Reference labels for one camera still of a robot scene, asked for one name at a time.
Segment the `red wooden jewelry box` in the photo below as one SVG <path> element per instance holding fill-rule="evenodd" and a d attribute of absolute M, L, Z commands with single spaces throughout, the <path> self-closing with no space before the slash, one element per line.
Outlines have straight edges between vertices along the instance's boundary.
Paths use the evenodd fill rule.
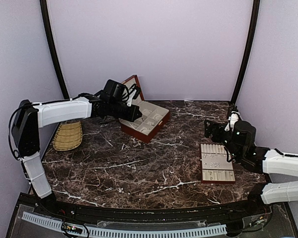
<path fill-rule="evenodd" d="M 120 119 L 121 130 L 142 142 L 149 143 L 170 118 L 170 111 L 145 101 L 143 94 L 132 100 L 132 105 L 140 107 L 142 117 L 134 122 Z"/>

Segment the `red jewelry tray insert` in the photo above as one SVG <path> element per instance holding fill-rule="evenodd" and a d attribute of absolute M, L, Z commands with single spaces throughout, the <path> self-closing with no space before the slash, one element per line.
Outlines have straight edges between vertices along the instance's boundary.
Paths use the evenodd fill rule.
<path fill-rule="evenodd" d="M 230 154 L 223 145 L 200 144 L 202 183 L 234 184 L 235 175 Z"/>

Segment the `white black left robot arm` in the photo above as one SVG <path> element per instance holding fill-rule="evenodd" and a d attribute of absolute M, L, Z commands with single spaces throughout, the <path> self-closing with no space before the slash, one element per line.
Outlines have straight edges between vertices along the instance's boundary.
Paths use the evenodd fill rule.
<path fill-rule="evenodd" d="M 109 79 L 96 94 L 81 93 L 75 98 L 39 103 L 23 100 L 12 113 L 8 123 L 10 151 L 21 162 L 27 180 L 43 199 L 41 209 L 49 216 L 56 216 L 60 205 L 49 197 L 53 192 L 41 162 L 39 129 L 74 119 L 107 116 L 134 122 L 143 115 L 140 107 L 132 103 L 140 93 L 137 84 L 127 87 Z"/>

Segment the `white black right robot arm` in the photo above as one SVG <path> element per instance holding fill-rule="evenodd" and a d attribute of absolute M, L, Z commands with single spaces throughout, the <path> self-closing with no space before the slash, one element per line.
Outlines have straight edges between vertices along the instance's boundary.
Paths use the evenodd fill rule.
<path fill-rule="evenodd" d="M 204 121 L 204 135 L 224 146 L 228 162 L 235 161 L 257 174 L 298 177 L 298 154 L 255 145 L 256 128 L 238 120 L 228 125 Z M 263 204 L 298 201 L 298 180 L 284 183 L 258 183 L 248 195 L 243 210 L 254 215 Z"/>

